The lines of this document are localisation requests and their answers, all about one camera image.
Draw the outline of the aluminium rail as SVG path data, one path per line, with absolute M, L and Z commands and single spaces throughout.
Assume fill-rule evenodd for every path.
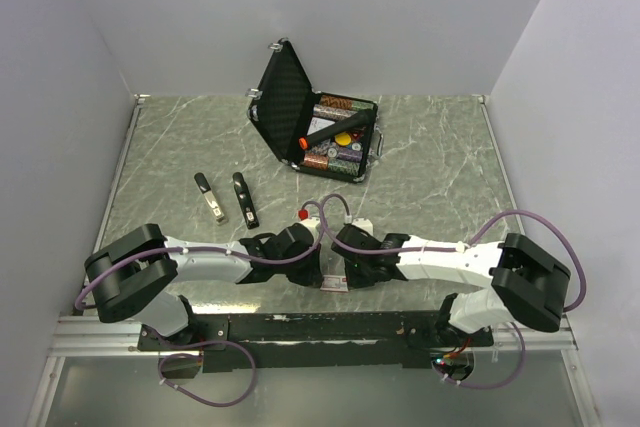
M 138 353 L 141 325 L 135 321 L 105 324 L 97 316 L 63 316 L 54 329 L 49 355 L 108 357 Z

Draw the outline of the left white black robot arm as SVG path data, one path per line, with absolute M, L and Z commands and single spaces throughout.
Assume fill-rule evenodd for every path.
M 157 224 L 144 224 L 87 258 L 88 284 L 75 308 L 95 308 L 103 323 L 134 319 L 183 349 L 195 341 L 198 326 L 186 297 L 168 292 L 170 285 L 255 284 L 283 275 L 317 288 L 323 282 L 321 238 L 315 218 L 226 244 L 184 241 L 164 235 Z

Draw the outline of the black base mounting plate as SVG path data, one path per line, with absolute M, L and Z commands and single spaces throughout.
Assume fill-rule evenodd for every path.
M 164 345 L 144 326 L 141 352 L 173 353 L 187 344 L 203 353 L 203 371 L 228 372 L 249 368 L 245 355 L 221 340 L 243 346 L 259 368 L 373 366 L 399 364 L 430 368 L 430 355 L 457 347 L 491 347 L 491 329 L 455 333 L 438 320 L 436 311 L 197 314 L 192 331 Z

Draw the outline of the black marker orange cap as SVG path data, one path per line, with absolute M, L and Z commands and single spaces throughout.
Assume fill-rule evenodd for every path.
M 376 113 L 373 109 L 365 109 L 356 112 L 355 114 L 345 118 L 343 120 L 337 121 L 334 124 L 322 128 L 310 135 L 305 137 L 301 137 L 298 140 L 299 146 L 303 150 L 308 150 L 309 148 L 346 131 L 351 129 L 366 127 L 372 124 L 376 119 Z

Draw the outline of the black stapler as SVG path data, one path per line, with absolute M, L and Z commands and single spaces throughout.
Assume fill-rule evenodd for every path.
M 246 180 L 241 172 L 232 175 L 233 187 L 246 227 L 257 228 L 260 223 Z

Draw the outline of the yellow poker chip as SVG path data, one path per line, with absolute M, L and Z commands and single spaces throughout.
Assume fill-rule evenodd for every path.
M 336 142 L 338 145 L 340 145 L 340 146 L 348 146 L 348 145 L 350 145 L 350 144 L 351 144 L 351 142 L 352 142 L 352 138 L 351 138 L 351 136 L 350 136 L 348 133 L 346 133 L 346 132 L 342 132 L 342 133 L 340 133 L 340 134 L 337 134 L 337 135 L 334 137 L 334 140 L 335 140 L 335 142 Z

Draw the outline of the black poker chip case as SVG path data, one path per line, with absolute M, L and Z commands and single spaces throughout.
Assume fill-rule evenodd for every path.
M 370 161 L 381 155 L 378 104 L 314 89 L 288 39 L 279 39 L 269 49 L 271 57 L 258 87 L 246 93 L 250 122 L 277 160 L 290 169 L 343 182 L 362 182 Z M 365 109 L 373 109 L 376 119 L 366 127 L 346 131 L 352 138 L 350 145 L 338 145 L 335 135 L 308 150 L 299 146 L 301 137 Z

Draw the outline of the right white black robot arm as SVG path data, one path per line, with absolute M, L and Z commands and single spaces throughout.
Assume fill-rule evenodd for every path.
M 436 321 L 438 337 L 457 345 L 495 324 L 518 322 L 535 331 L 559 330 L 569 269 L 528 237 L 470 246 L 391 233 L 382 241 L 346 224 L 332 242 L 345 260 L 348 285 L 370 287 L 389 280 L 438 280 L 474 287 L 446 297 Z

